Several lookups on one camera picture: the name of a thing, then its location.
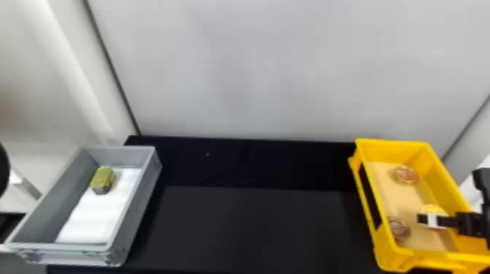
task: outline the white panel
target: white panel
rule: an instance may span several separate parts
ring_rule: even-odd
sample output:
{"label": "white panel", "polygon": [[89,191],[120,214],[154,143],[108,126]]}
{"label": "white panel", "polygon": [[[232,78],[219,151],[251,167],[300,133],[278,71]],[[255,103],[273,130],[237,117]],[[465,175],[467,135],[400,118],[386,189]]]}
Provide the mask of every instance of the white panel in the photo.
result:
{"label": "white panel", "polygon": [[490,1],[90,1],[143,133],[419,139],[490,86]]}
{"label": "white panel", "polygon": [[479,167],[490,168],[489,103],[481,109],[464,135],[444,157],[444,163],[458,184],[471,176],[471,171],[477,167],[478,163],[481,163]]}

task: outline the black table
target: black table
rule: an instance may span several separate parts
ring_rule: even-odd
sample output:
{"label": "black table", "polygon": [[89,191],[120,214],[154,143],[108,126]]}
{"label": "black table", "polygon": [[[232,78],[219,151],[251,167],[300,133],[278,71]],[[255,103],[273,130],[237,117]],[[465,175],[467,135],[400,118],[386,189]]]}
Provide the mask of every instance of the black table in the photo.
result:
{"label": "black table", "polygon": [[48,273],[381,273],[347,165],[353,144],[130,136],[126,145],[155,146],[163,164],[126,263]]}

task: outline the yellow plastic crate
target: yellow plastic crate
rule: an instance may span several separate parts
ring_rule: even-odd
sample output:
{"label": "yellow plastic crate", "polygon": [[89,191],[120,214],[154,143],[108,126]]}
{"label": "yellow plastic crate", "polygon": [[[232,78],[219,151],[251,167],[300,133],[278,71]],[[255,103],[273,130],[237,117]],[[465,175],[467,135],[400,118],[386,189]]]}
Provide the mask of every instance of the yellow plastic crate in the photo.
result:
{"label": "yellow plastic crate", "polygon": [[[420,184],[419,187],[423,187],[427,192],[426,199],[443,208],[450,216],[454,216],[457,211],[472,211],[429,144],[418,141],[358,138],[356,145],[354,156],[349,158],[349,165],[354,174],[367,225],[373,239],[376,262],[382,270],[405,273],[414,267],[424,267],[452,270],[453,273],[478,273],[490,265],[490,251],[483,238],[461,236],[452,228],[443,232],[447,233],[448,241],[450,241],[446,245],[451,246],[448,250],[409,248],[395,241],[386,211],[391,210],[389,206],[392,203],[411,203],[411,200],[409,197],[400,196],[399,186],[396,186],[393,191],[382,189],[383,187],[380,186],[389,185],[379,184],[376,181],[380,176],[374,168],[374,163],[409,165],[415,168],[421,179],[417,184]],[[416,218],[416,213],[410,212],[411,214]],[[417,231],[422,231],[422,229],[429,231],[423,227],[414,228]]]}

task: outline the white wall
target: white wall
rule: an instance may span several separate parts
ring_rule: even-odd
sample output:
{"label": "white wall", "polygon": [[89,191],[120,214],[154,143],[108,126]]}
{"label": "white wall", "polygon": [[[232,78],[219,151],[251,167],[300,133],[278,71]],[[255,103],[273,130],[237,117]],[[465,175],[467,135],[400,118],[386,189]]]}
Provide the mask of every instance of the white wall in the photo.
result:
{"label": "white wall", "polygon": [[489,94],[487,0],[89,2],[146,134],[443,155]]}
{"label": "white wall", "polygon": [[444,157],[444,163],[454,180],[461,184],[489,154],[490,104],[487,103]]}
{"label": "white wall", "polygon": [[[80,35],[71,44],[89,44],[84,32],[88,28],[68,28]],[[120,130],[123,122],[110,124],[113,114],[104,112],[97,100],[100,94],[95,94],[115,89],[114,84],[107,85],[113,81],[112,76],[93,76],[101,71],[97,68],[92,68],[91,75],[85,74],[89,66],[103,62],[98,60],[101,57],[89,50],[86,55],[79,54],[83,48],[72,50],[47,1],[3,1],[0,37],[0,142],[12,164],[42,192],[53,183],[78,146],[121,144],[128,134],[134,133],[127,126],[131,121],[126,120],[126,130]],[[104,77],[107,86],[94,84],[103,82]],[[128,119],[118,106],[120,102],[112,103]],[[7,190],[0,199],[0,211],[20,208],[22,205]]]}

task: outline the yellow sponge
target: yellow sponge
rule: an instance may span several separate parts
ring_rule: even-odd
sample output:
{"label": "yellow sponge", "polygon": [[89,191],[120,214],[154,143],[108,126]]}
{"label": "yellow sponge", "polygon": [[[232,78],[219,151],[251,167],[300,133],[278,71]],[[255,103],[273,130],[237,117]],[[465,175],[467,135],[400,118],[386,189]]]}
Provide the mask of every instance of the yellow sponge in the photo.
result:
{"label": "yellow sponge", "polygon": [[109,166],[101,166],[97,168],[96,173],[93,174],[92,180],[90,180],[89,187],[97,194],[106,194],[111,190],[111,187],[116,179],[114,171]]}

